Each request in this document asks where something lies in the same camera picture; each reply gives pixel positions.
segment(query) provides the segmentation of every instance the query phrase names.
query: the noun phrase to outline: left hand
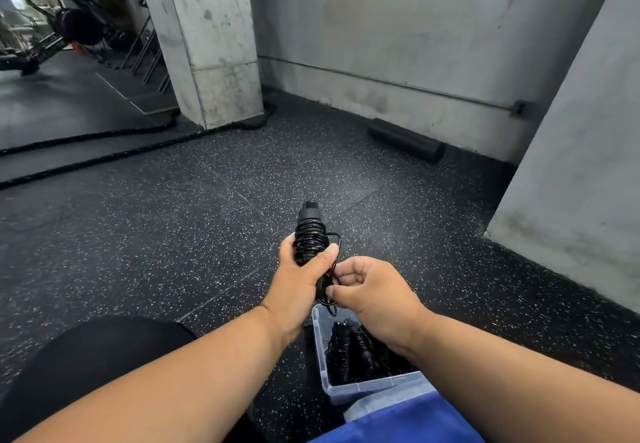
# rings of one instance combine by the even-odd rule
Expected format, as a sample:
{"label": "left hand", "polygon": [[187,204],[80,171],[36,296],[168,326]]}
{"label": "left hand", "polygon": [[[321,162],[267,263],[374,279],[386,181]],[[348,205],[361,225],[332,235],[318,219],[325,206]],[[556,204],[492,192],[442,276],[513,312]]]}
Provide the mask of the left hand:
{"label": "left hand", "polygon": [[331,268],[339,252],[338,245],[332,244],[300,267],[293,258],[293,240],[291,234],[282,242],[280,265],[261,303],[287,345],[300,334],[316,299],[316,283]]}

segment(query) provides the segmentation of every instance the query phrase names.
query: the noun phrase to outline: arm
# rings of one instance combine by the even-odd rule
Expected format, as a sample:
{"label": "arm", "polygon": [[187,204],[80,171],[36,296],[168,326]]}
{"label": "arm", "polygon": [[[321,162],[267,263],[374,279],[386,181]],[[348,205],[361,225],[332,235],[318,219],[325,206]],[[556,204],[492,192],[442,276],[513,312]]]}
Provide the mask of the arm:
{"label": "arm", "polygon": [[352,258],[336,274],[328,295],[490,439],[637,441],[640,394],[428,311],[389,263]]}
{"label": "arm", "polygon": [[293,237],[259,307],[189,345],[92,392],[48,418],[19,443],[222,441],[295,340],[316,281],[338,249],[299,268]]}

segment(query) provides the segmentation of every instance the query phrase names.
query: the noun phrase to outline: blue fabric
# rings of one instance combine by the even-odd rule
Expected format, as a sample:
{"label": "blue fabric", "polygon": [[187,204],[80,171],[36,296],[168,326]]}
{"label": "blue fabric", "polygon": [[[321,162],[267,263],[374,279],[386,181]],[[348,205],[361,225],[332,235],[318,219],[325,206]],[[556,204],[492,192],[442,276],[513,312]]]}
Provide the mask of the blue fabric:
{"label": "blue fabric", "polygon": [[313,440],[313,443],[483,441],[439,393],[430,392],[367,414]]}

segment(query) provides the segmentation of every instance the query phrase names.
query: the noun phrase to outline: clear plastic bin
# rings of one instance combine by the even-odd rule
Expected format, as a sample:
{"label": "clear plastic bin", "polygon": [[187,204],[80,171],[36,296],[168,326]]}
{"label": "clear plastic bin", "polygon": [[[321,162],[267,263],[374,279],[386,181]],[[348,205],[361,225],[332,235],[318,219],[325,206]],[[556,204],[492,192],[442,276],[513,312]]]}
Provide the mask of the clear plastic bin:
{"label": "clear plastic bin", "polygon": [[324,353],[329,346],[329,340],[331,340],[333,323],[345,320],[346,318],[356,320],[358,323],[360,322],[356,314],[351,310],[338,308],[338,316],[332,317],[329,311],[322,305],[316,305],[314,307],[311,311],[311,318],[314,322],[314,338],[316,340],[316,353],[318,356],[318,366],[320,367],[322,388],[325,393],[329,395],[329,398],[331,398],[332,405],[352,404],[365,396],[399,386],[400,384],[426,380],[421,372],[413,372],[411,374],[384,377],[373,381],[332,386],[329,384],[329,375],[326,370],[326,356]]}

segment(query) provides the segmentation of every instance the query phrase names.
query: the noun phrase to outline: right hand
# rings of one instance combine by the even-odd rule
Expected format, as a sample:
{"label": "right hand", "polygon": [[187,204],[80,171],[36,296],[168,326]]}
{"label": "right hand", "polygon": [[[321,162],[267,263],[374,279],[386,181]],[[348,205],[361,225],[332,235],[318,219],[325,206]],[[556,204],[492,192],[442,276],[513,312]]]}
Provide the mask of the right hand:
{"label": "right hand", "polygon": [[409,357],[413,342],[434,313],[388,262],[356,256],[335,267],[342,285],[327,288],[327,296],[356,313],[360,322],[394,352]]}

